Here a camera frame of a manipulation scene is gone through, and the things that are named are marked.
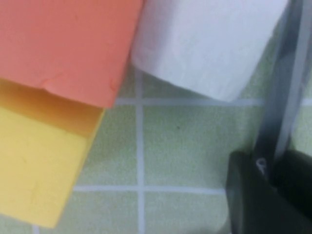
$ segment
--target orange eraser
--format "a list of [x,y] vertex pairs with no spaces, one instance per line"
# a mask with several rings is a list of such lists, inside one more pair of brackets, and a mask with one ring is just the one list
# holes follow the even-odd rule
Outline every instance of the orange eraser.
[[111,107],[143,0],[0,0],[0,77]]

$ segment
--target yellow eraser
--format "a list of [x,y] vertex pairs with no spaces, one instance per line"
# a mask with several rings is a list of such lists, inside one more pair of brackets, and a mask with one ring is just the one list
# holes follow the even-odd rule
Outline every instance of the yellow eraser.
[[0,213],[54,227],[103,113],[0,80]]

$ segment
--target white grid line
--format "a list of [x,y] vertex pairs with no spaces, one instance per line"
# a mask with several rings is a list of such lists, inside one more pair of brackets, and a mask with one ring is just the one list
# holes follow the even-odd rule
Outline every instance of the white grid line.
[[75,186],[74,192],[137,192],[138,186],[111,186],[111,185],[90,185],[90,186]]
[[33,225],[33,234],[40,234],[40,230],[37,225]]
[[196,188],[196,187],[175,187],[175,186],[75,186],[75,192],[154,192],[154,193],[184,193],[184,194],[200,194],[200,195],[224,195],[225,190],[222,189],[209,189],[209,188]]
[[136,169],[138,197],[138,233],[145,234],[144,145],[143,145],[143,72],[136,69]]
[[[143,98],[143,106],[263,106],[261,98],[238,99],[233,102],[222,102],[204,98]],[[137,105],[136,98],[118,98],[115,105]],[[312,106],[312,98],[304,98],[302,106]]]

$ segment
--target cutting mat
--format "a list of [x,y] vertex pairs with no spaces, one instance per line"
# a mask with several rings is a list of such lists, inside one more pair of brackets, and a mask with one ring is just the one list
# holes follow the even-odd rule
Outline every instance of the cutting mat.
[[[219,233],[228,216],[229,153],[252,148],[273,48],[271,42],[249,86],[233,103],[130,68],[58,226],[48,230],[0,217],[0,233]],[[312,155],[312,85],[303,105],[294,144]]]

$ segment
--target white eraser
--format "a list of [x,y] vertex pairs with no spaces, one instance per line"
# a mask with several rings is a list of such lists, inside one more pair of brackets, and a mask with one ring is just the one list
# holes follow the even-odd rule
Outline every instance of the white eraser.
[[252,76],[288,0],[146,0],[137,68],[223,101]]

